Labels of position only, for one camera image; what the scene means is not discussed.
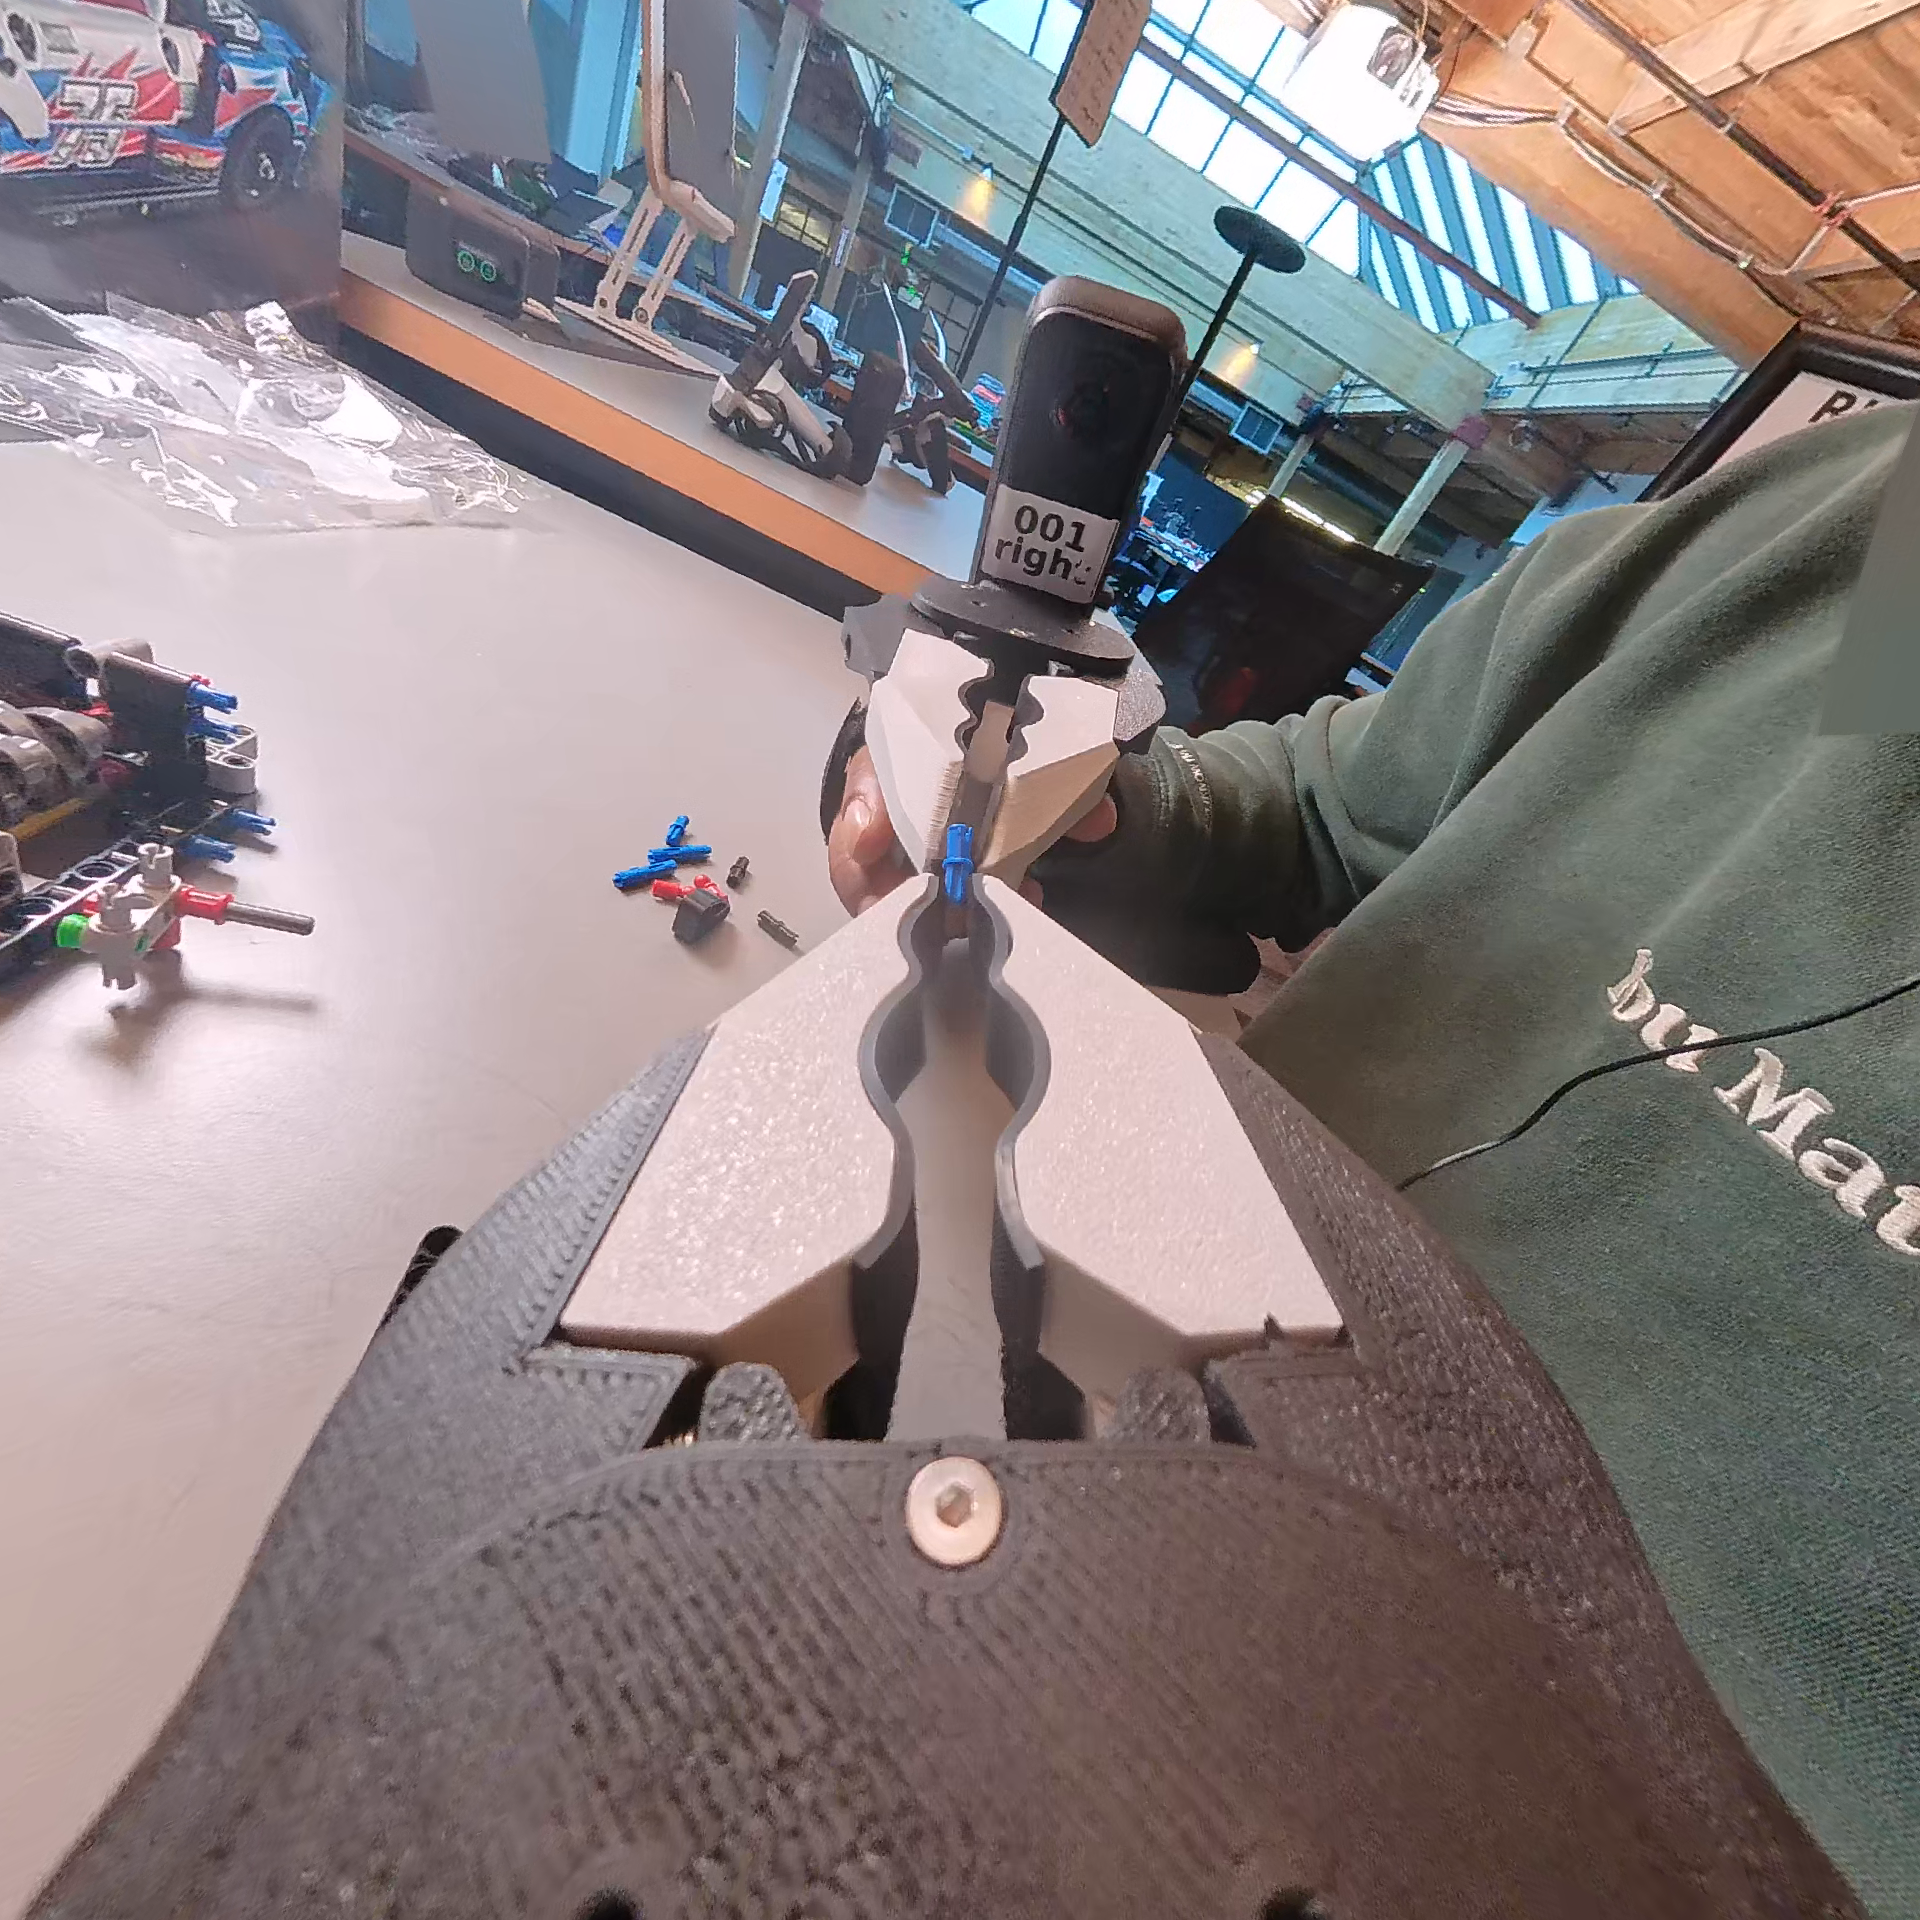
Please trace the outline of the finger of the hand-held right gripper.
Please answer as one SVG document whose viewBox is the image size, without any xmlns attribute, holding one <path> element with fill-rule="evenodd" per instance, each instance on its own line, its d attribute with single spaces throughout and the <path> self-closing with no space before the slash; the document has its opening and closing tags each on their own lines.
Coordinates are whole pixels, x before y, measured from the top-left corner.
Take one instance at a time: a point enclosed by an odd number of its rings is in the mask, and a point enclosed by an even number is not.
<svg viewBox="0 0 1920 1920">
<path fill-rule="evenodd" d="M 1105 794 L 1121 757 L 1118 684 L 1035 674 L 1011 714 L 973 842 L 974 873 L 1016 882 Z"/>
<path fill-rule="evenodd" d="M 908 628 L 870 691 L 870 756 L 896 842 L 927 873 L 938 865 L 961 792 L 968 736 L 977 725 L 969 697 L 982 688 L 982 660 L 952 639 Z"/>
</svg>

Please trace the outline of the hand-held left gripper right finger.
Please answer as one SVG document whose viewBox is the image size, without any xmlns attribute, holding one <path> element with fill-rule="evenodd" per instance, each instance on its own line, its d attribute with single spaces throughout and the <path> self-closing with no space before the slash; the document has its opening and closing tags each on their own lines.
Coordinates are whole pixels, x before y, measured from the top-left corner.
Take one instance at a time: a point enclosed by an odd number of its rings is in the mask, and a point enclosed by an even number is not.
<svg viewBox="0 0 1920 1920">
<path fill-rule="evenodd" d="M 1201 1377 L 1347 1321 L 1193 1022 L 1000 877 L 969 960 L 996 1141 L 991 1291 L 1009 1423 L 1089 1423 L 1138 1372 Z"/>
</svg>

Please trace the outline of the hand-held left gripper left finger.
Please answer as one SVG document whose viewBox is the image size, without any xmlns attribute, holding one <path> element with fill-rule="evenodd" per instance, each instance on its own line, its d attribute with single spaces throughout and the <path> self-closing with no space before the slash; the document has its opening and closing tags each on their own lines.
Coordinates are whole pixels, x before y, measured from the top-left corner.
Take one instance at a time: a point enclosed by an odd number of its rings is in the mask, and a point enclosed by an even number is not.
<svg viewBox="0 0 1920 1920">
<path fill-rule="evenodd" d="M 728 1010 L 563 1306 L 577 1347 L 774 1368 L 831 1428 L 886 1428 L 918 1300 L 921 994 L 935 877 L 896 889 Z"/>
</svg>

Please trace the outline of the lego car chassis assembly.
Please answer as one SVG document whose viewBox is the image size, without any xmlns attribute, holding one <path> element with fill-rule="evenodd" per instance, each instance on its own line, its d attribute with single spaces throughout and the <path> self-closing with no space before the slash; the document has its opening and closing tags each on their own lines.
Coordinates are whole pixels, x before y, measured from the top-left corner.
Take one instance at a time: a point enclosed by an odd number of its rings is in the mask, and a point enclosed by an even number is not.
<svg viewBox="0 0 1920 1920">
<path fill-rule="evenodd" d="M 273 830 L 234 695 L 141 639 L 86 644 L 6 615 L 6 984 L 83 958 L 125 992 L 190 924 L 309 938 L 313 916 L 228 881 Z"/>
</svg>

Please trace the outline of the lego car set box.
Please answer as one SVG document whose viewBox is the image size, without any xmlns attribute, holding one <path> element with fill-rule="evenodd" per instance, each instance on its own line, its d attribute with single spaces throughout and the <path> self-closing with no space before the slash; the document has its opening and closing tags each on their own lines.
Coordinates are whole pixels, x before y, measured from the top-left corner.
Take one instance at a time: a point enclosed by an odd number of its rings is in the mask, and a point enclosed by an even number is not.
<svg viewBox="0 0 1920 1920">
<path fill-rule="evenodd" d="M 331 321 L 354 4 L 6 3 L 4 294 Z"/>
</svg>

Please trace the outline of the black and white device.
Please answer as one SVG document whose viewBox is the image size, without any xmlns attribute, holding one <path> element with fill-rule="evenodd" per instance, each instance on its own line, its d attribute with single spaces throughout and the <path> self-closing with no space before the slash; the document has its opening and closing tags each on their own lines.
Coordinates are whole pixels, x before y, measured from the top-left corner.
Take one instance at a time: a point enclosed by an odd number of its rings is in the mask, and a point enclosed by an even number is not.
<svg viewBox="0 0 1920 1920">
<path fill-rule="evenodd" d="M 977 425 L 977 403 L 949 364 L 949 335 L 926 300 L 877 282 L 853 310 L 848 343 L 858 352 L 843 416 L 845 476 L 866 488 L 880 459 L 918 472 L 946 498 L 953 488 L 952 430 Z"/>
<path fill-rule="evenodd" d="M 830 335 L 809 317 L 817 270 L 784 284 L 780 307 L 762 323 L 735 366 L 714 382 L 709 420 L 740 445 L 772 454 L 804 472 L 843 476 L 848 432 L 819 413 L 809 395 L 836 369 Z"/>
</svg>

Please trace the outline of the black monitor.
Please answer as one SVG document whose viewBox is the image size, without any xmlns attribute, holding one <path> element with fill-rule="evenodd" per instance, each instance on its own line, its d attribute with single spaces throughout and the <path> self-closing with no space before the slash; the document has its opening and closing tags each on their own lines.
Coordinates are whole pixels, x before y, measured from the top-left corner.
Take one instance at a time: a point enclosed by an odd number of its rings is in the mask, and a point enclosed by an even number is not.
<svg viewBox="0 0 1920 1920">
<path fill-rule="evenodd" d="M 1170 602 L 1137 626 L 1166 727 L 1276 721 L 1342 693 L 1368 645 L 1428 589 L 1434 564 L 1342 541 L 1261 503 Z"/>
</svg>

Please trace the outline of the black pole with brown board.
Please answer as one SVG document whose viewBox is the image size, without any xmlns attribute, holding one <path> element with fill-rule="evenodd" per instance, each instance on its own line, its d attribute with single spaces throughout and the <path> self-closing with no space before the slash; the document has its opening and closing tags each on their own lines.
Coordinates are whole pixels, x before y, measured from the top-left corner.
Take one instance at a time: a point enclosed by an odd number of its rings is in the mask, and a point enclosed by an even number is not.
<svg viewBox="0 0 1920 1920">
<path fill-rule="evenodd" d="M 1025 191 L 1020 213 L 1000 245 L 996 273 L 989 294 L 974 313 L 969 335 L 959 352 L 956 376 L 973 372 L 973 363 L 986 342 L 992 323 L 996 305 L 1000 301 L 1003 284 L 1011 273 L 1016 256 L 1022 252 L 1025 231 L 1035 217 L 1042 184 L 1054 161 L 1064 146 L 1064 135 L 1073 133 L 1085 148 L 1095 148 L 1108 123 L 1112 120 L 1121 83 L 1129 73 L 1131 60 L 1141 49 L 1141 40 L 1150 23 L 1153 3 L 1086 3 L 1078 4 L 1078 25 L 1068 41 L 1068 55 L 1055 73 L 1051 89 L 1054 124 L 1048 129 L 1042 157 L 1035 163 L 1033 179 Z"/>
</svg>

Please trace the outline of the orange edged table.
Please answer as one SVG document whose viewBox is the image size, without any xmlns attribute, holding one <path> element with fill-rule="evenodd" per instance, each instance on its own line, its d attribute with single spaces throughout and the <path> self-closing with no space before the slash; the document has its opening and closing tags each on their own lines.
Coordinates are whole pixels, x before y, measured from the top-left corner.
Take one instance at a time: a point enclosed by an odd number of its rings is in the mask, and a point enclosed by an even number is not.
<svg viewBox="0 0 1920 1920">
<path fill-rule="evenodd" d="M 866 488 L 725 437 L 712 382 L 524 338 L 427 286 L 405 252 L 342 238 L 346 363 L 498 459 L 810 611 L 964 577 L 982 495 L 880 463 Z"/>
</svg>

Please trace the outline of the white stand with legs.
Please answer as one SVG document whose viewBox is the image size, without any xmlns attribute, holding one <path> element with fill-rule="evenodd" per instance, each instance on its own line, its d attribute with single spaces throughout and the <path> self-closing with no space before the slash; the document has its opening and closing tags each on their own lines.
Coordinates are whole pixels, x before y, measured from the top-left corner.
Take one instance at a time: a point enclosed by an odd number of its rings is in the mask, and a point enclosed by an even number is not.
<svg viewBox="0 0 1920 1920">
<path fill-rule="evenodd" d="M 729 245 L 737 13 L 722 3 L 645 3 L 638 30 L 642 192 L 593 301 L 577 317 L 686 376 L 709 366 L 656 326 L 679 270 L 705 238 Z"/>
</svg>

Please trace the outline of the green sweatshirt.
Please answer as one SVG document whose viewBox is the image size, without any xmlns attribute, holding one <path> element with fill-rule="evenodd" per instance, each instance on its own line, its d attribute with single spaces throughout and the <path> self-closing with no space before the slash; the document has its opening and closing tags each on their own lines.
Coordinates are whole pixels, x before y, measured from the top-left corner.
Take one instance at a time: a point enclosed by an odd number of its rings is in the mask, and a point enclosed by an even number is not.
<svg viewBox="0 0 1920 1920">
<path fill-rule="evenodd" d="M 1545 1360 L 1696 1660 L 1874 1914 L 1915 1914 L 1915 736 L 1820 732 L 1913 406 L 1576 516 L 1394 684 L 1543 716 L 1486 881 L 1308 944 L 1245 1045 L 1403 1181 Z"/>
</svg>

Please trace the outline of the black device with green lights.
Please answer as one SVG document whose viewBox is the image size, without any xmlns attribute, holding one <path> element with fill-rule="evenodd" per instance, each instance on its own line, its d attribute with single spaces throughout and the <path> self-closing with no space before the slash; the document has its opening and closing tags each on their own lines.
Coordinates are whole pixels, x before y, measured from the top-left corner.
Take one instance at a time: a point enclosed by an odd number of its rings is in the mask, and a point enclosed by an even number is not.
<svg viewBox="0 0 1920 1920">
<path fill-rule="evenodd" d="M 418 282 L 498 317 L 552 310 L 561 292 L 561 249 L 544 231 L 422 183 L 406 188 L 405 262 Z"/>
</svg>

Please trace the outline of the black framed white sign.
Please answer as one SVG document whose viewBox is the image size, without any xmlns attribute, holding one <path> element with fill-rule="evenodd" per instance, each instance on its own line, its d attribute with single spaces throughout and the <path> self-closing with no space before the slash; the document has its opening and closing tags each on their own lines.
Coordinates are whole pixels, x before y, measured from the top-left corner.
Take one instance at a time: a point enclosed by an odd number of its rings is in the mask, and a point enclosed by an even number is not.
<svg viewBox="0 0 1920 1920">
<path fill-rule="evenodd" d="M 1919 398 L 1919 343 L 1796 323 L 1709 411 L 1641 499 L 1666 499 L 1713 467 L 1807 428 Z"/>
</svg>

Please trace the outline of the clear plastic bag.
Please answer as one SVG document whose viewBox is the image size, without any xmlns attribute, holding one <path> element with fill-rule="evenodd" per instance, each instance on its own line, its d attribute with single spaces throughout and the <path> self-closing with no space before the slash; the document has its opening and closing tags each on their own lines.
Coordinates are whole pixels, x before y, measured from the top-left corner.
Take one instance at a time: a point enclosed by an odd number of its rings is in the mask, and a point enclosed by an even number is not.
<svg viewBox="0 0 1920 1920">
<path fill-rule="evenodd" d="M 276 301 L 181 317 L 4 301 L 6 442 L 57 445 L 198 529 L 471 525 L 550 490 L 309 342 Z"/>
</svg>

